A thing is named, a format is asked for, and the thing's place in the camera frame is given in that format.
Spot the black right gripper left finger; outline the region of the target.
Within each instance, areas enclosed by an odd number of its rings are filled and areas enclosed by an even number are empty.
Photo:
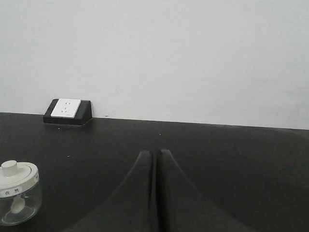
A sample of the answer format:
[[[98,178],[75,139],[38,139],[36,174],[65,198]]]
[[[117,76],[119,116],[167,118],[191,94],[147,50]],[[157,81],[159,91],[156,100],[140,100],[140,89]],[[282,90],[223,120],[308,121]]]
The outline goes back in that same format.
[[[157,232],[153,167],[151,152],[140,152],[127,176],[110,197],[65,231]]]

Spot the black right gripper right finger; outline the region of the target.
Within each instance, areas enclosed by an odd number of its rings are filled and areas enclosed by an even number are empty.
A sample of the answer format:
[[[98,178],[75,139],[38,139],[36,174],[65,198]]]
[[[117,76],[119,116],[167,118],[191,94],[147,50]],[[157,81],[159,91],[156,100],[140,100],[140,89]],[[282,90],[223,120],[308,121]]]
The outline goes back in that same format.
[[[253,232],[252,177],[208,149],[156,153],[156,202],[165,232]]]

